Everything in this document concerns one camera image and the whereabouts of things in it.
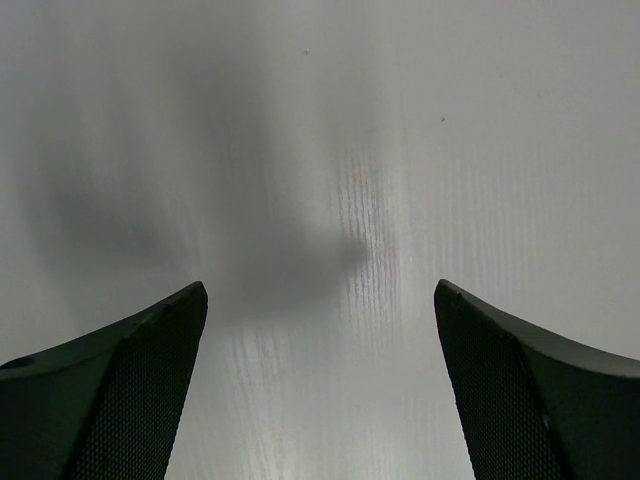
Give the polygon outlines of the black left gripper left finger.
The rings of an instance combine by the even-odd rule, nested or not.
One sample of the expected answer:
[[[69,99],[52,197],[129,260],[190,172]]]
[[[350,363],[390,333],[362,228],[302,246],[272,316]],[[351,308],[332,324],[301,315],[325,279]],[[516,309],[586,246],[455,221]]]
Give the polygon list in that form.
[[[204,330],[194,282],[1,367],[4,479],[164,478]]]

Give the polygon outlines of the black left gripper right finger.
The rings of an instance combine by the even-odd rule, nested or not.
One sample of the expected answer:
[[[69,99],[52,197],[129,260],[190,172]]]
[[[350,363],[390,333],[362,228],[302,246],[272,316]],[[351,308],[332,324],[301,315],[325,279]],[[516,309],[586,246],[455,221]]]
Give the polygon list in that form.
[[[440,280],[439,341],[477,479],[636,479],[639,363]]]

